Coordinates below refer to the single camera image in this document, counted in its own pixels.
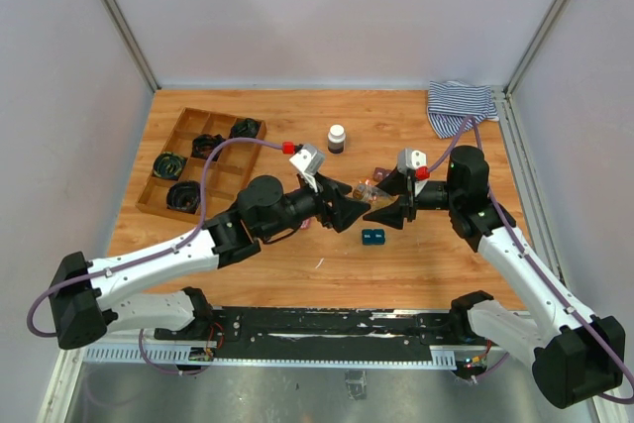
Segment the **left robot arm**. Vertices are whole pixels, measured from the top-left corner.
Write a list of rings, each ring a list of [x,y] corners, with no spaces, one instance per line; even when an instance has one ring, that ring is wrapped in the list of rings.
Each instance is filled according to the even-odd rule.
[[[277,178],[261,175],[226,211],[186,235],[118,257],[90,261],[81,252],[67,255],[49,297],[58,346],[74,350],[109,333],[150,328],[181,331],[193,340],[205,337],[212,315],[203,301],[183,291],[153,295],[149,288],[240,263],[263,245],[290,237],[310,218],[341,233],[370,209],[351,193],[351,186],[323,175],[291,192],[284,192]]]

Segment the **clear glass pill bottle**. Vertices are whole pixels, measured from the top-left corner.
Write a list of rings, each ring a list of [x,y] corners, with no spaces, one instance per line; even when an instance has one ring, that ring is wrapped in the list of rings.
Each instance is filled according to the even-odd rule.
[[[388,195],[371,183],[360,183],[365,183],[367,185],[366,199],[360,201],[368,203],[372,209],[387,207],[397,200],[395,196]]]

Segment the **gold bottle cap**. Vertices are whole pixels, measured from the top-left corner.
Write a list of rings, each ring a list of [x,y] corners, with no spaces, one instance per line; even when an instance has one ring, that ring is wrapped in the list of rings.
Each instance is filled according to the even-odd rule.
[[[367,194],[367,185],[365,183],[358,183],[353,190],[353,197],[358,200],[365,200]]]

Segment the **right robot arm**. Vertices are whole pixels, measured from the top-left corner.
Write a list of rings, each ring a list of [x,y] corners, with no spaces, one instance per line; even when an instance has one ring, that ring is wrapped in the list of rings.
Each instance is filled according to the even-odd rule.
[[[529,312],[522,318],[478,291],[452,303],[451,336],[462,344],[482,337],[524,364],[557,408],[613,397],[610,390],[632,376],[624,365],[625,331],[612,316],[600,318],[541,261],[512,216],[496,201],[482,150],[457,146],[447,177],[432,181],[425,155],[405,149],[378,184],[393,202],[366,220],[394,229],[419,210],[445,210],[457,235],[492,264]]]

